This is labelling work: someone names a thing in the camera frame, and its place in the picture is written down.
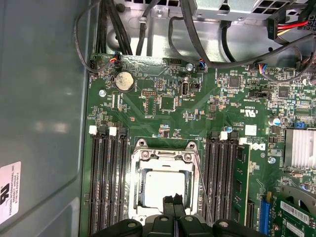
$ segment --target red wire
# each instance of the red wire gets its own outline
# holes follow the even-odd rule
[[[295,24],[286,25],[286,26],[278,26],[277,29],[278,30],[286,30],[286,29],[304,26],[304,25],[307,25],[307,23],[308,23],[308,21],[304,21],[302,23],[295,23]]]

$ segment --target yellow wire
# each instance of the yellow wire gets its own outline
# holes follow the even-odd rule
[[[277,36],[281,36],[281,35],[285,34],[286,32],[288,32],[288,31],[290,31],[290,30],[292,30],[292,28],[291,28],[291,29],[284,30],[284,31],[280,31],[280,32],[277,34]]]

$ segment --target mounting screw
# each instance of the mounting screw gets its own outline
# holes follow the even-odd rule
[[[277,160],[274,157],[269,157],[268,158],[268,163],[269,164],[274,164]]]
[[[132,227],[135,227],[136,224],[135,223],[129,223],[127,226],[132,228]]]
[[[189,162],[189,161],[191,161],[191,160],[192,160],[192,157],[191,157],[191,155],[190,155],[190,154],[185,154],[185,155],[184,155],[184,157],[183,157],[183,159],[184,159],[184,161]]]
[[[186,65],[186,69],[190,72],[190,71],[192,71],[193,70],[193,64],[192,63],[188,63],[187,65]]]
[[[158,11],[157,11],[157,17],[159,17],[159,18],[162,17],[162,11],[161,11],[161,10],[158,10]]]
[[[272,230],[278,231],[278,225],[276,223],[272,224]]]
[[[193,221],[193,217],[192,216],[186,216],[184,219],[186,221]]]
[[[142,152],[141,157],[142,157],[142,159],[148,159],[149,158],[149,152],[147,152],[147,151]]]
[[[99,96],[104,97],[107,94],[105,90],[100,90],[99,91]]]
[[[228,223],[225,221],[221,221],[220,223],[218,223],[221,227],[227,228],[228,227]]]

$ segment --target silver heatsink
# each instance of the silver heatsink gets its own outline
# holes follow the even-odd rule
[[[316,168],[316,130],[287,130],[285,138],[285,165]]]

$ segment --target white label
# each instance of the white label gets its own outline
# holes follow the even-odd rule
[[[254,110],[245,110],[245,114],[246,114],[246,117],[251,117],[251,118],[256,117],[256,113],[254,112]]]
[[[305,224],[310,224],[310,218],[308,215],[305,215],[303,212],[295,209],[294,207],[286,204],[284,201],[281,201],[281,208],[290,213],[292,216],[295,216],[297,219],[303,221]]]
[[[301,231],[300,229],[296,228],[293,226],[291,223],[287,222],[286,227],[292,231],[294,234],[296,234],[298,237],[304,237],[304,232]]]
[[[0,224],[19,210],[21,162],[0,168]]]
[[[246,136],[256,136],[257,135],[257,125],[246,125],[245,126]]]

